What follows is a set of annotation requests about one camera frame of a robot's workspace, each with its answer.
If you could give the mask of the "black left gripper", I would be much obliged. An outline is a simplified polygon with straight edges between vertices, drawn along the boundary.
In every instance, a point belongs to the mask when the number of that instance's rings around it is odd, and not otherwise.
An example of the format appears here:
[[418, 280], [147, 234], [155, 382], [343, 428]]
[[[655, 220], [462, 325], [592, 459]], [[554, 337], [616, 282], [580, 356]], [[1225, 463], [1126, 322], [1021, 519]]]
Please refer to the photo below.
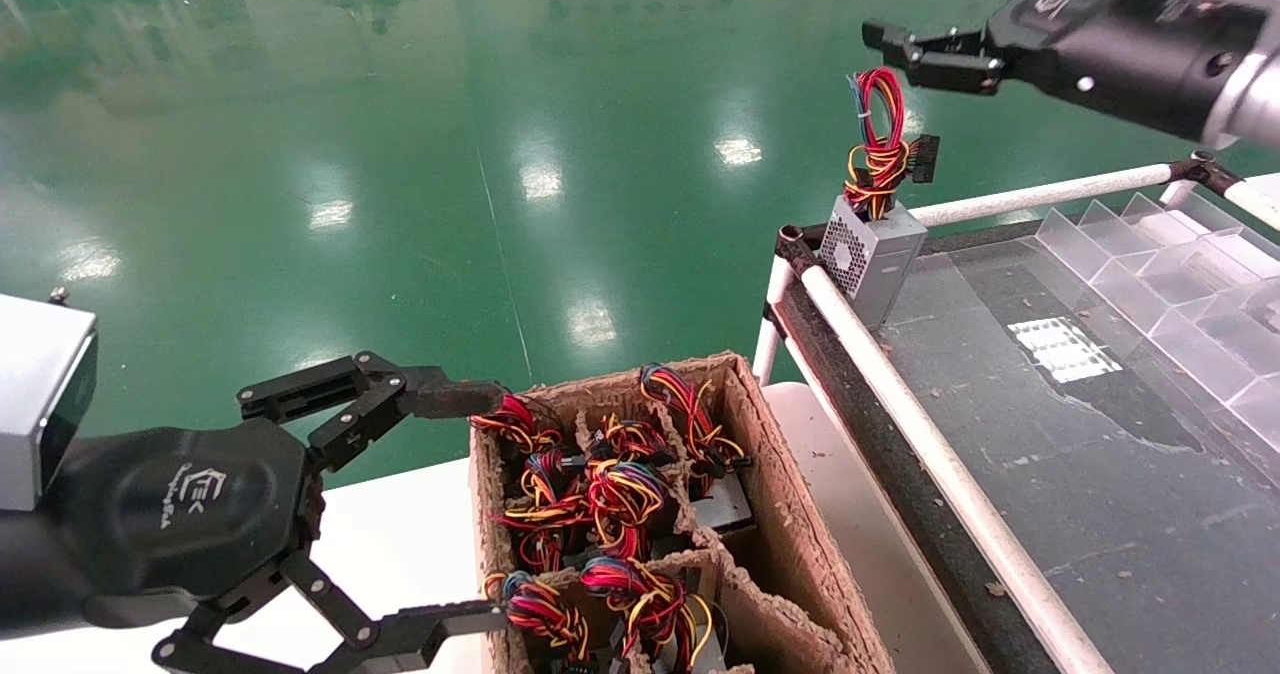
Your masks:
[[[506, 629], [506, 607], [472, 600], [370, 619], [297, 553], [319, 535], [317, 472], [339, 472], [410, 416], [468, 419], [507, 395], [499, 382], [357, 352], [243, 388], [246, 422], [232, 428], [73, 443], [36, 509], [3, 514], [3, 629], [134, 629], [191, 614], [154, 648], [163, 670], [296, 673], [214, 642], [230, 618], [219, 607], [239, 622], [285, 581], [342, 637], [311, 673], [425, 670], [449, 638]], [[279, 427], [321, 411], [334, 414], [308, 450]]]

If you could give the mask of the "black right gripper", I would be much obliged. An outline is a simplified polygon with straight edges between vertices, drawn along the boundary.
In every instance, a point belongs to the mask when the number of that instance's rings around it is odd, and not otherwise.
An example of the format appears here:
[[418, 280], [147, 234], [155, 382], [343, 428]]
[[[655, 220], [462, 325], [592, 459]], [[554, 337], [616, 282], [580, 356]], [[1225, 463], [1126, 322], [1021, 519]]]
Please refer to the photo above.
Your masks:
[[1009, 0], [937, 37], [865, 20], [861, 38], [919, 90], [993, 96], [1002, 77], [1184, 139], [1208, 142], [1228, 82], [1268, 13], [1216, 0]]

